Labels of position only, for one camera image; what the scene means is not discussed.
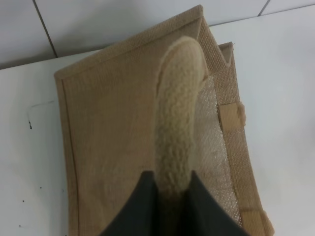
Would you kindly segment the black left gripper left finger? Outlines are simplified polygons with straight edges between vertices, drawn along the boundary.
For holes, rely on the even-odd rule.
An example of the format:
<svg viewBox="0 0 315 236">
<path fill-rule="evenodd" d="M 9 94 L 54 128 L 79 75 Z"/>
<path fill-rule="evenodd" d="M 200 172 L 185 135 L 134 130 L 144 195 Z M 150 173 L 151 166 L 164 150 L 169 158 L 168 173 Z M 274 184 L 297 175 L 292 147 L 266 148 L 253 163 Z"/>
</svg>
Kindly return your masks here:
<svg viewBox="0 0 315 236">
<path fill-rule="evenodd" d="M 128 201 L 101 236 L 158 236 L 158 190 L 152 171 L 144 171 Z"/>
</svg>

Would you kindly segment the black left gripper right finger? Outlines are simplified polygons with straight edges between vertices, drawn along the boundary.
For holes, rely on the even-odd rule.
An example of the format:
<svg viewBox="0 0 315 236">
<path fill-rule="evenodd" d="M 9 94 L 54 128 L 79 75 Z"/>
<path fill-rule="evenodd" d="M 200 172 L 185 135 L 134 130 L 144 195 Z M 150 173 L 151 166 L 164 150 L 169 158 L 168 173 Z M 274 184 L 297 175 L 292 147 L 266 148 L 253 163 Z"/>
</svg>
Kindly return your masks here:
<svg viewBox="0 0 315 236">
<path fill-rule="evenodd" d="M 191 173 L 181 213 L 182 236 L 247 236 L 219 206 L 205 188 L 196 172 Z"/>
</svg>

